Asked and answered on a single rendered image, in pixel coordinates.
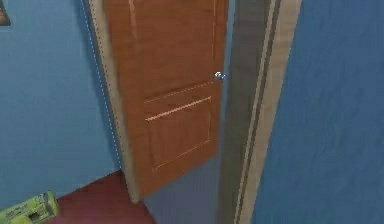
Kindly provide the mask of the brown wooden room door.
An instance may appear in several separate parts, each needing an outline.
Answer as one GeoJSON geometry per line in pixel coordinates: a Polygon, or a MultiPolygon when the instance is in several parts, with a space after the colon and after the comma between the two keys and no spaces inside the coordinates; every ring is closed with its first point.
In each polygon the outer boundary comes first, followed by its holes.
{"type": "Polygon", "coordinates": [[[141,197],[217,153],[228,1],[103,1],[141,197]]]}

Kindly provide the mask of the lime green box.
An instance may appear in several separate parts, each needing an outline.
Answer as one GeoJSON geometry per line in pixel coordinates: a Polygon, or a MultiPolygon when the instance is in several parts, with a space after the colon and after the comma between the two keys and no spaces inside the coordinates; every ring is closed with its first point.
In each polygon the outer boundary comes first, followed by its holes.
{"type": "Polygon", "coordinates": [[[55,194],[48,190],[1,210],[0,224],[44,224],[58,213],[59,206],[55,194]]]}

